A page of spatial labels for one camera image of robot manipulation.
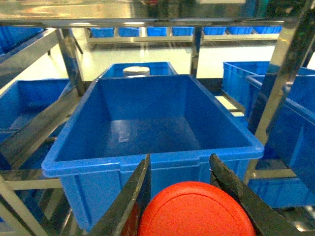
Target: plastic bin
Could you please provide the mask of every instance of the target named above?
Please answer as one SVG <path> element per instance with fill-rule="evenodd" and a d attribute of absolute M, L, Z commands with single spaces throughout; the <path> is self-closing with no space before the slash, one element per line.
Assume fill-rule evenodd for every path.
<path fill-rule="evenodd" d="M 69 79 L 16 81 L 0 95 L 0 131 L 23 127 L 64 92 Z"/>
<path fill-rule="evenodd" d="M 147 27 L 149 37 L 153 36 L 166 36 L 167 27 Z"/>
<path fill-rule="evenodd" d="M 204 27 L 205 35 L 222 35 L 225 33 L 226 27 Z"/>
<path fill-rule="evenodd" d="M 263 146 L 194 77 L 106 78 L 90 85 L 42 168 L 60 177 L 79 226 L 89 230 L 146 153 L 153 197 L 178 182 L 209 182 L 212 153 L 243 178 Z"/>
<path fill-rule="evenodd" d="M 11 27 L 7 26 L 8 31 L 11 34 L 13 42 L 15 45 L 18 45 L 29 38 L 37 35 L 40 32 L 43 32 L 42 28 L 28 28 L 28 27 Z"/>
<path fill-rule="evenodd" d="M 140 28 L 133 28 L 133 27 L 119 28 L 118 34 L 120 37 L 139 37 Z"/>
<path fill-rule="evenodd" d="M 249 105 L 249 83 L 246 77 L 265 75 L 268 61 L 224 62 L 222 90 L 245 108 Z M 299 75 L 315 75 L 315 70 L 301 67 Z"/>
<path fill-rule="evenodd" d="M 90 28 L 93 38 L 112 38 L 114 37 L 114 28 Z"/>
<path fill-rule="evenodd" d="M 260 160 L 258 170 L 286 168 L 279 159 Z M 251 179 L 248 186 L 270 207 L 315 205 L 315 195 L 299 178 Z"/>
<path fill-rule="evenodd" d="M 139 62 L 118 63 L 111 65 L 99 78 L 123 77 L 123 70 L 131 66 L 145 66 L 150 69 L 150 75 L 177 75 L 177 72 L 169 62 Z"/>
<path fill-rule="evenodd" d="M 231 34 L 251 34 L 253 27 L 227 27 Z"/>
<path fill-rule="evenodd" d="M 44 31 L 42 28 L 0 27 L 0 46 L 5 53 L 11 51 L 22 42 Z"/>
<path fill-rule="evenodd" d="M 173 36 L 191 36 L 193 35 L 194 27 L 173 27 Z"/>
<path fill-rule="evenodd" d="M 0 47 L 4 53 L 7 53 L 13 47 L 13 39 L 10 36 L 7 27 L 0 27 Z"/>
<path fill-rule="evenodd" d="M 250 103 L 246 111 L 250 117 L 264 76 L 249 76 Z M 314 184 L 315 153 L 315 76 L 299 75 L 291 88 L 268 145 L 311 189 Z"/>
<path fill-rule="evenodd" d="M 259 34 L 280 33 L 282 26 L 257 26 L 254 27 L 254 30 Z"/>

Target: red lid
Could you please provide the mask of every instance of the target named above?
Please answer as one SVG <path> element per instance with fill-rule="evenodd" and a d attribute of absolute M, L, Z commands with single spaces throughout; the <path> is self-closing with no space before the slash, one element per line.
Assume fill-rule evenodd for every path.
<path fill-rule="evenodd" d="M 201 182 L 174 184 L 145 209 L 138 236 L 256 236 L 242 207 L 224 191 Z"/>

